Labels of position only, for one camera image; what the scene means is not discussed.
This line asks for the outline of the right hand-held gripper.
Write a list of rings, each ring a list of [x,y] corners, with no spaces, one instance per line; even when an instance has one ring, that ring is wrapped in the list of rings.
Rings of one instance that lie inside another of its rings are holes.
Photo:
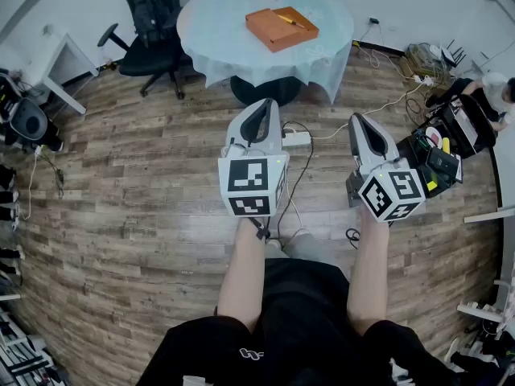
[[[348,131],[353,155],[361,160],[387,160],[365,173],[362,165],[349,175],[349,206],[363,203],[380,223],[409,217],[426,200],[418,172],[400,157],[389,133],[368,116],[354,113]]]

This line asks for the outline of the white router with antennas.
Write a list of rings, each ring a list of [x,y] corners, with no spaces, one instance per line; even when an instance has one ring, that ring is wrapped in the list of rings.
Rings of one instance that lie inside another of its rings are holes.
[[[455,40],[453,39],[446,47],[439,47],[441,60],[450,68],[457,68],[466,57],[466,53],[462,47],[458,47],[452,51],[451,46],[454,42]]]

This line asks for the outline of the orange and white small box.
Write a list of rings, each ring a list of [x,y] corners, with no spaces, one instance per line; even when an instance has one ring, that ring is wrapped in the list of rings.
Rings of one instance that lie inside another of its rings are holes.
[[[291,18],[305,26],[292,26],[281,20],[277,14]],[[316,39],[319,28],[292,6],[278,9],[263,9],[245,16],[245,25],[271,52]]]

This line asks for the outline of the black open case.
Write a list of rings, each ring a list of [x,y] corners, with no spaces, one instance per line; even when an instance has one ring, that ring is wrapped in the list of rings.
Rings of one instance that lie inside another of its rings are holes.
[[[461,158],[495,146],[496,132],[474,97],[459,95],[447,102],[443,116]]]

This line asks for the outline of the grey round device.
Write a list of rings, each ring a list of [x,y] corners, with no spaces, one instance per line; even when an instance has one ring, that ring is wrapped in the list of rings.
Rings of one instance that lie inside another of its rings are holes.
[[[47,132],[47,115],[30,99],[23,98],[16,106],[10,118],[10,127],[19,136],[38,141]]]

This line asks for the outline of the round table with white cloth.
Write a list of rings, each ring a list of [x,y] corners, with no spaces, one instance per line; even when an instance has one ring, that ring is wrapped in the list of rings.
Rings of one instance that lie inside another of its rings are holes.
[[[245,25],[247,14],[292,6],[319,28],[316,39],[271,52]],[[212,85],[238,76],[258,86],[293,76],[334,101],[352,46],[354,22],[340,0],[189,0],[177,31],[193,68]]]

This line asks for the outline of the black table base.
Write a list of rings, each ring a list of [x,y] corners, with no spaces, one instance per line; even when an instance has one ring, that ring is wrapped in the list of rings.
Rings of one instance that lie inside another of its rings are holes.
[[[238,76],[230,78],[234,96],[243,104],[251,105],[265,98],[272,98],[279,107],[291,103],[300,93],[303,83],[293,76],[283,77],[253,86]]]

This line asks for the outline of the white side table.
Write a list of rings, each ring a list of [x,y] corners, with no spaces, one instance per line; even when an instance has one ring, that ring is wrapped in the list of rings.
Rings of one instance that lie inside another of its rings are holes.
[[[72,78],[72,75],[80,75],[83,72],[88,72],[92,78],[97,77],[97,67],[68,33],[51,37],[50,48],[49,57],[43,62],[41,83],[65,105],[80,115],[85,115],[86,108],[64,89],[63,82],[69,77]]]

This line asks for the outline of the black toolbox with tools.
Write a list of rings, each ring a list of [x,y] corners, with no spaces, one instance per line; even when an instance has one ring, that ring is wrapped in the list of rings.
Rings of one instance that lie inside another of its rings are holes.
[[[416,129],[397,147],[400,156],[417,171],[428,199],[463,182],[462,158],[450,151],[449,138],[443,138],[437,129]]]

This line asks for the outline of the person's right forearm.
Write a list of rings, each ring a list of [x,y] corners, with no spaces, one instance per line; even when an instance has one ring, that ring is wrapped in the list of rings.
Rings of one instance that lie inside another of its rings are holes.
[[[360,335],[386,318],[388,246],[388,224],[377,222],[371,211],[361,205],[360,239],[347,301],[350,323]]]

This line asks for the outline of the person's left forearm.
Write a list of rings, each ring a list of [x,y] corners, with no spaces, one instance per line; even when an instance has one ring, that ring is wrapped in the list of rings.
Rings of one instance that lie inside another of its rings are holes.
[[[233,253],[220,288],[217,313],[235,318],[253,332],[262,312],[265,241],[250,220],[240,220]]]

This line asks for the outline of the white board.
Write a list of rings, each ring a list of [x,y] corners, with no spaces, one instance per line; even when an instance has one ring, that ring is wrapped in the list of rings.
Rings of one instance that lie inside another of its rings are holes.
[[[510,207],[499,207],[496,211],[489,212],[486,214],[467,216],[463,218],[465,224],[472,224],[490,220],[504,219],[510,216],[515,216],[515,205]]]

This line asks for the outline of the person's grey shoe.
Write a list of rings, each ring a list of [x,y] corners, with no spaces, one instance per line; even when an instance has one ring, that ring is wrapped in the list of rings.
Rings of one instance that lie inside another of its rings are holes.
[[[297,259],[324,262],[317,249],[317,241],[309,232],[300,232],[282,245],[279,239],[269,239],[265,246],[265,259]]]

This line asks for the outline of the black office chair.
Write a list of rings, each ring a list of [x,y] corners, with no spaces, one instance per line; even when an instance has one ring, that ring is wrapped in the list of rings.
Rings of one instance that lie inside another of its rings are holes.
[[[178,99],[184,98],[175,74],[179,70],[183,49],[177,31],[177,22],[182,6],[180,0],[126,0],[132,15],[136,38],[132,44],[125,43],[116,35],[117,24],[104,32],[97,42],[104,47],[110,40],[126,53],[119,64],[123,76],[150,79],[140,88],[142,97],[147,89],[164,74],[168,74]]]

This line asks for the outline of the person's black clothing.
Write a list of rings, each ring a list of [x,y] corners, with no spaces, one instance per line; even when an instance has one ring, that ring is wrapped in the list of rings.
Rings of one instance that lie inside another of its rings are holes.
[[[265,263],[262,313],[248,330],[214,315],[171,328],[137,386],[394,386],[392,367],[417,386],[459,386],[408,327],[382,320],[351,326],[348,281],[333,265],[297,259]]]

